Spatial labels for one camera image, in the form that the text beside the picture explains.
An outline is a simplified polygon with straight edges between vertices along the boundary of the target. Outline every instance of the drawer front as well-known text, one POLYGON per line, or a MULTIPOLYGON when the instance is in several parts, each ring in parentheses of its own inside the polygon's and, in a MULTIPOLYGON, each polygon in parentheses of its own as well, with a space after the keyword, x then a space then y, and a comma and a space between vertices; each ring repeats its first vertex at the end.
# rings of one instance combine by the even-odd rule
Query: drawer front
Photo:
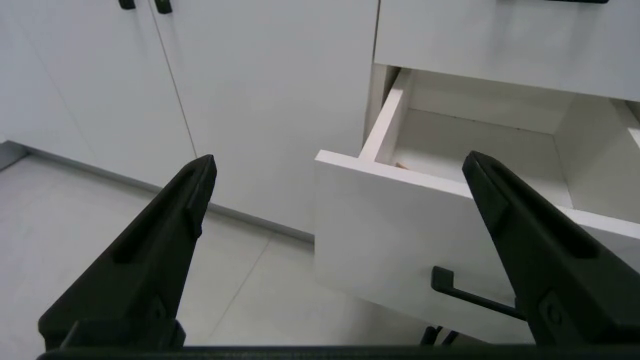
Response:
POLYGON ((382 0, 375 62, 640 100, 640 1, 382 0))
POLYGON ((454 271, 456 288, 513 306, 513 290, 463 184, 335 153, 318 155, 320 281, 484 341, 533 341, 526 322, 432 290, 433 266, 454 271))

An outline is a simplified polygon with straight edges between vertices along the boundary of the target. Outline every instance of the gray floor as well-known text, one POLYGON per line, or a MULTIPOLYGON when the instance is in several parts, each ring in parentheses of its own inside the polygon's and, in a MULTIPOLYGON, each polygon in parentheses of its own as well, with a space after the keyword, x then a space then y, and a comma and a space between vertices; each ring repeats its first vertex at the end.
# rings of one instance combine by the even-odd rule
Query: gray floor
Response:
MULTIPOLYGON (((44 350, 39 316, 153 194, 30 156, 0 172, 0 355, 44 350)), ((427 324, 319 285, 313 245, 207 214, 178 319, 187 344, 416 344, 427 324)))

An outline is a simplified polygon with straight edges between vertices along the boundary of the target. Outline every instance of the black cabinet handle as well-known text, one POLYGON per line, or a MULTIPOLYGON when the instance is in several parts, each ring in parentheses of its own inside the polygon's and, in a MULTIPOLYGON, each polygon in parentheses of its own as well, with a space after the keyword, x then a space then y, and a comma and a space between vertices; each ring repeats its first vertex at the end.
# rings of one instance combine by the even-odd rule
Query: black cabinet handle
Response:
POLYGON ((547 0, 547 1, 579 2, 584 4, 606 4, 609 2, 609 0, 547 0))
POLYGON ((499 302, 485 299, 478 295, 456 289, 455 287, 453 287, 453 276, 453 271, 439 266, 434 266, 433 270, 431 271, 431 288, 439 293, 447 294, 449 296, 453 296, 454 298, 468 301, 472 304, 482 306, 489 310, 497 311, 501 314, 509 315, 516 319, 526 320, 524 315, 510 306, 500 304, 499 302))
POLYGON ((160 14, 171 14, 173 12, 170 0, 156 0, 156 9, 160 14))
POLYGON ((136 3, 134 0, 118 0, 120 3, 120 8, 122 10, 133 10, 136 8, 136 3))

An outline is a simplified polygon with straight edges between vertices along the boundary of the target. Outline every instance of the white drawer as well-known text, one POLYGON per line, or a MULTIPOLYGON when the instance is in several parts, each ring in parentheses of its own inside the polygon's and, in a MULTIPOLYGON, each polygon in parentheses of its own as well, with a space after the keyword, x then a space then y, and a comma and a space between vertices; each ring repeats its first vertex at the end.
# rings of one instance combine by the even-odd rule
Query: white drawer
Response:
POLYGON ((382 0, 375 62, 640 100, 640 1, 382 0))
POLYGON ((481 340, 530 342, 525 322, 431 289, 440 266, 456 288, 513 306, 466 155, 495 157, 640 270, 639 143, 619 100, 403 69, 360 156, 316 157, 316 274, 481 340))

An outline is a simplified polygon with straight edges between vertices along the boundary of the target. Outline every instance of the cabinet door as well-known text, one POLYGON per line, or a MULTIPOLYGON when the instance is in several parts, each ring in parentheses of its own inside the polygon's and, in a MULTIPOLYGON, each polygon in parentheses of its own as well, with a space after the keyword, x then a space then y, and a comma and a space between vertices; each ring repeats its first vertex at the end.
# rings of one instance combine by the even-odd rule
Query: cabinet door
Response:
POLYGON ((95 165, 95 156, 10 11, 0 12, 0 132, 35 149, 95 165))
POLYGON ((313 232, 315 155, 362 144, 377 1, 172 5, 154 16, 212 202, 313 232))
POLYGON ((147 1, 11 4, 98 166, 164 186, 195 157, 147 1))

